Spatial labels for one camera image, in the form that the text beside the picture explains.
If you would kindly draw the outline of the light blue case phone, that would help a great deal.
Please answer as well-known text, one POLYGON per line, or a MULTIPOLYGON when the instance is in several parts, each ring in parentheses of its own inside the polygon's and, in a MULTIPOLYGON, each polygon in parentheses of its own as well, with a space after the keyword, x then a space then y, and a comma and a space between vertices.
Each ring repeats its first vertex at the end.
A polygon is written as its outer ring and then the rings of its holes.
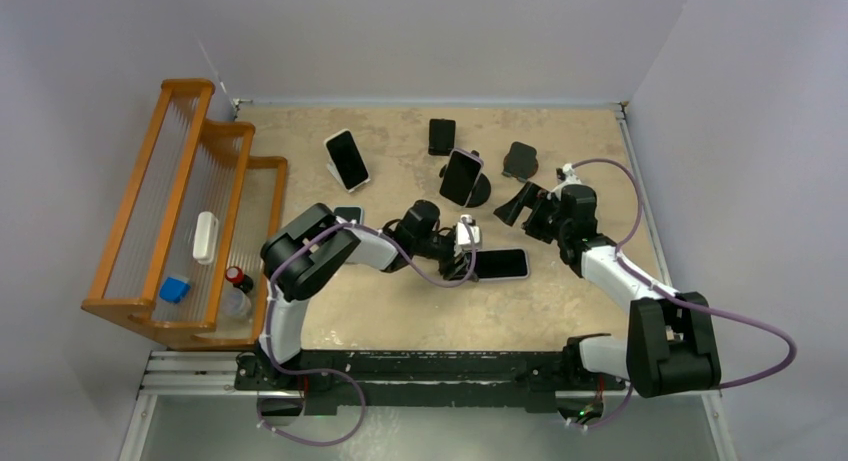
POLYGON ((361 206, 339 206, 333 210, 333 214, 344 222, 356 224, 364 222, 364 209, 361 206))

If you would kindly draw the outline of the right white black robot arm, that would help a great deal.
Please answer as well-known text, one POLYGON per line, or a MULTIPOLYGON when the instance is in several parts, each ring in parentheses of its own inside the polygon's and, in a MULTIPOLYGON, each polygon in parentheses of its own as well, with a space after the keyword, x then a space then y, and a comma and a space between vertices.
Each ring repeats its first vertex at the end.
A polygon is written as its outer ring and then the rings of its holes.
POLYGON ((598 229, 596 192, 583 184, 547 191, 528 182, 495 216, 514 225, 523 209, 526 235, 556 243, 559 257, 628 313, 623 339, 593 334, 568 339, 564 380, 584 388, 600 374, 628 381, 642 397, 711 390, 721 365, 708 303, 697 292, 680 293, 631 263, 598 229))

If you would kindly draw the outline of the black phone clear case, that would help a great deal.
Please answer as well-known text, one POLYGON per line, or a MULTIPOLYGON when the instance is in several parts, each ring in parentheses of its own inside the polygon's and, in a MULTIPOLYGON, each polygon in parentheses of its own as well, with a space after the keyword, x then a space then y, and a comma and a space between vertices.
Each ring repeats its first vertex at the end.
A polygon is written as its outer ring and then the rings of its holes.
POLYGON ((483 161, 478 155, 454 148, 441 176, 439 194, 459 206, 466 206, 482 169, 483 161))

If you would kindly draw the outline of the lavender case phone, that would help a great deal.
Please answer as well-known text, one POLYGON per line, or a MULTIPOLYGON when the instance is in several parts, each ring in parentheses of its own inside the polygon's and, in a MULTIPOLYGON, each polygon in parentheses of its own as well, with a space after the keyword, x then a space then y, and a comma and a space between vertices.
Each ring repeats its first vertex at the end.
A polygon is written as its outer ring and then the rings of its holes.
POLYGON ((480 281, 526 279, 530 275, 528 254, 522 248, 478 251, 474 274, 480 281))

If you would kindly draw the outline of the white edged black phone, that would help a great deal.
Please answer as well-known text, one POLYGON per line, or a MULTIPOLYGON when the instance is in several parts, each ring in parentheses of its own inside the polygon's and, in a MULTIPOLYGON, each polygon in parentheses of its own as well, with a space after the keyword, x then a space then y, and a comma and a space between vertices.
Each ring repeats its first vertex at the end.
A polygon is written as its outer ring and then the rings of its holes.
POLYGON ((335 163, 348 188, 370 177, 364 158, 350 130, 344 129, 328 137, 324 141, 324 147, 329 160, 335 163))

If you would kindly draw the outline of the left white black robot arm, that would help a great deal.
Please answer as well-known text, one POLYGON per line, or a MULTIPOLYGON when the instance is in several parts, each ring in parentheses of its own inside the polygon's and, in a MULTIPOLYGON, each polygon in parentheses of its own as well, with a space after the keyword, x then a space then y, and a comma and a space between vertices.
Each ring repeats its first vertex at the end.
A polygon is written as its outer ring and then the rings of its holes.
POLYGON ((417 257, 442 264, 466 262, 461 278, 432 279, 433 285, 457 287, 474 277, 482 231, 474 218, 463 215, 447 232, 438 229, 441 212, 432 202, 416 201, 397 221, 381 229, 348 221, 317 203, 269 238, 260 250, 268 298, 258 347, 266 357, 259 376, 272 389, 292 386, 297 376, 310 374, 298 367, 302 328, 308 304, 346 264, 381 273, 421 269, 417 257))

